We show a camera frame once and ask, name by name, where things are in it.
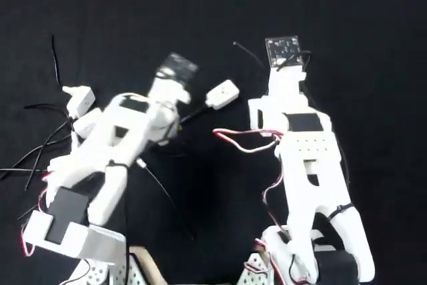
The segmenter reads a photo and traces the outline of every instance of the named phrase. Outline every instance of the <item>wire connector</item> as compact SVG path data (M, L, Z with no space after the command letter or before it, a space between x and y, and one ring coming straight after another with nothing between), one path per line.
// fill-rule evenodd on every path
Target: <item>wire connector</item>
M214 109L221 109L239 97L239 93L240 90L236 85L227 79L207 93L206 105Z
M67 104L67 110L69 116L73 119L77 119L83 116L95 102L95 95L93 94L93 91L90 87L63 86L62 91L71 95L71 99Z

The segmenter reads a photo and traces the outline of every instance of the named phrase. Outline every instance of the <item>mounting plate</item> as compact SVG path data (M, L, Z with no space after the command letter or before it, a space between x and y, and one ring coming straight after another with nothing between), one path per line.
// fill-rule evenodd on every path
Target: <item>mounting plate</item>
M252 253L249 256L248 263L257 269L267 270L267 272L256 274L245 268L237 285L274 285L274 271L266 266L266 263L258 253Z
M124 285L126 265L108 266L106 263L89 262L90 271L85 277L72 282L73 285ZM74 280L87 272L87 264L80 260L69 280ZM127 285L147 285L138 263L129 255L129 278Z

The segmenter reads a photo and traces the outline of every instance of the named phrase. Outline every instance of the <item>black wire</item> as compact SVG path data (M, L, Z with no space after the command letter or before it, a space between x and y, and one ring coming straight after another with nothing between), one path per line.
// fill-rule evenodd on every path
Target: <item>black wire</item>
M73 278L72 280L68 280L68 281L66 281L66 282L62 282L62 283L61 283L61 285L66 285L66 284L74 283L74 282L76 282L76 281L78 281L78 280L82 279L83 277L85 277L86 275L88 275L88 274L89 274L89 272L90 272L90 270L91 270L91 264L90 264L87 260L85 260L85 259L83 259L83 260L84 260L84 261L86 262L86 264L87 264L87 272L86 272L86 273L84 273L83 275L79 276L78 278Z
M129 221L128 221L128 211L129 211L129 191L126 184L125 187L125 194L123 198L123 218L125 220L125 261L126 261L126 269L125 269L125 281L123 282L125 285L127 285L127 282L129 280L129 242L127 241L127 238L129 237Z
M31 172L32 170L27 168L0 168L0 172ZM43 173L46 174L47 170L35 170L36 173Z
M296 281L294 280L294 277L293 277L293 276L292 276L292 274L291 274L291 269L292 269L292 266L294 265L294 262L295 262L295 254L294 254L294 255L292 255L292 261L291 261L291 264L289 265L289 277L290 277L291 281L292 281L294 284L298 284L298 282L296 282Z
M182 213L180 212L180 210L178 209L178 207L176 206L175 202L173 201L173 198L170 196L170 194L167 192L165 186L163 186L163 184L159 181L159 179L153 174L153 172L151 170L149 170L148 166L145 167L145 170L150 174L150 176L152 178L154 178L154 180L159 184L160 188L163 190L163 192L165 193L165 195L167 196L167 198L169 199L173 209L175 210L176 214L179 216L181 223L184 227L184 229L186 230L186 232L188 233L188 235L190 236L191 240L194 240L194 232L191 230L191 228L188 226L188 222L187 220L184 219L184 216L182 215Z
M53 56L53 66L55 68L56 82L62 88L61 76L59 74L58 57L56 56L55 36L54 35L51 36L51 50L52 50L52 56Z
M238 43L237 41L233 41L233 45L239 47L241 50L251 55L251 57L256 60L257 64L260 65L262 69L266 69L266 66L262 63L261 59L258 58L254 53L252 53L248 48L244 47L242 44Z
M32 105L24 106L24 109L47 109L47 110L52 110L52 111L61 113L68 119L71 131L74 131L73 120L68 116L68 113L66 112L66 110L60 108L58 105L55 105L54 103L34 103Z
M66 135L65 137L59 139L59 140L55 140L55 141L51 141L49 142L47 146L52 146L55 144L59 144L65 140L67 140L69 138L70 134ZM37 146L36 148L33 148L32 150L30 150L29 152L27 152L24 156L21 157L20 160L18 160L13 166L12 169L15 169L17 166L21 165L29 156L31 156L32 154L34 154L37 150L39 150L43 145ZM12 171L8 170L6 173L1 174L0 176L0 180L4 180Z
M187 123L188 121L194 119L195 117L200 116L201 114L205 113L208 109L209 109L209 107L207 105L203 105L203 106L197 108L196 110L192 111L188 115L182 117L179 121L179 124L183 125L184 123Z
M281 70L282 68L284 68L284 67L288 66L288 65L289 65L293 60L295 60L295 59L296 59L296 58L298 58L298 57L301 57L301 58L302 58L302 60L304 60L304 59L303 59L303 55L307 55L307 56L308 56L308 58L307 58L306 62L304 62L303 67L302 67L302 70L303 70L303 71L305 71L305 70L306 70L306 68L307 68L308 63L309 63L309 62L310 62L310 60L311 60L311 56L312 56L312 52L311 52L311 51L308 51L308 50L302 50L302 51L300 51L299 53L293 53L292 55L290 55L289 57L287 57L287 58L286 58L286 60L285 60L282 64L280 64L280 65L278 66L277 71L279 71L279 70Z
M43 153L43 150L45 149L45 147L47 146L47 144L51 141L52 137L54 135L56 135L57 132L59 132L61 129L63 129L68 124L69 124L69 122L65 121L62 125L60 125L57 129L55 129L55 131L49 135L49 137L45 140L45 142L41 146L41 148L39 150L39 153L37 154L37 157L35 159L33 169L31 170L31 173L29 174L27 183L25 184L25 188L24 188L25 191L28 190L28 187L29 187L29 185L31 183L31 180L33 179L33 176L34 176L34 173L35 173L35 169L37 168L37 165L40 162L40 157L41 157L41 154Z
M22 220L26 215L28 215L30 212L32 212L36 208L37 208L37 204L35 204L33 207L30 207L28 210L26 210L25 212L23 212L16 220L17 221Z

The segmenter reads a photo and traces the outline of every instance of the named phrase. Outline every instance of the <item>black cloth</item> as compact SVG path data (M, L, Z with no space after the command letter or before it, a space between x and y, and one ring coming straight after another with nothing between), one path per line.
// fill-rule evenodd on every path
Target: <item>black cloth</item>
M266 91L266 37L298 35L313 53L307 86L330 115L348 159L350 194L359 209L376 263L376 283L424 277L426 242L425 113L427 9L424 0L0 0L1 148L3 167L38 146L63 119L24 111L30 103L60 103L50 35L56 36L62 82L92 86L99 106L116 93L145 94L155 68L171 51L201 68L191 81L199 107L225 79L241 97L189 122L175 146L144 155L195 232L182 228L156 182L132 168L129 243L146 246L174 284L235 282L253 239L272 224L261 192L277 177L272 151L246 155L216 138L215 127L249 127L246 99ZM241 137L260 146L258 135ZM43 159L67 152L64 144ZM170 154L185 151L182 157ZM0 271L4 284L58 284L75 260L36 249L24 258L17 216L36 202L39 176L25 193L26 176L0 182ZM283 190L270 198L285 222ZM304 195L301 195L301 206ZM110 226L123 231L122 206Z

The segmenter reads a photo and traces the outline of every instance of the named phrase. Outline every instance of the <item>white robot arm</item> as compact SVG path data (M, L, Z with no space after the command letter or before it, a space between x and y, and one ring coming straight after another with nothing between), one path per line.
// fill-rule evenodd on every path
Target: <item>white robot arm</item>
M86 139L51 162L45 178L47 212L32 213L24 241L100 265L93 270L104 272L91 284L96 279L101 284L107 275L110 284L121 284L113 278L123 271L125 237L102 225L123 195L128 168L150 144L166 144L176 134L176 104L189 103L184 86L196 71L196 65L172 53L157 70L147 97L122 93L103 112L95 109L79 119L76 127ZM76 192L82 182L99 178L94 195Z
M286 226L264 231L265 250L286 284L369 282L374 278L374 262L359 212L351 203L330 118L310 107L300 88L306 73L298 38L267 39L266 45L271 65L269 91L248 101L251 129L284 133L275 154L282 166L289 215ZM341 255L336 262L331 263L324 253L318 255L314 246L316 212L329 220L343 241L345 253L334 253ZM349 270L341 275L340 268Z

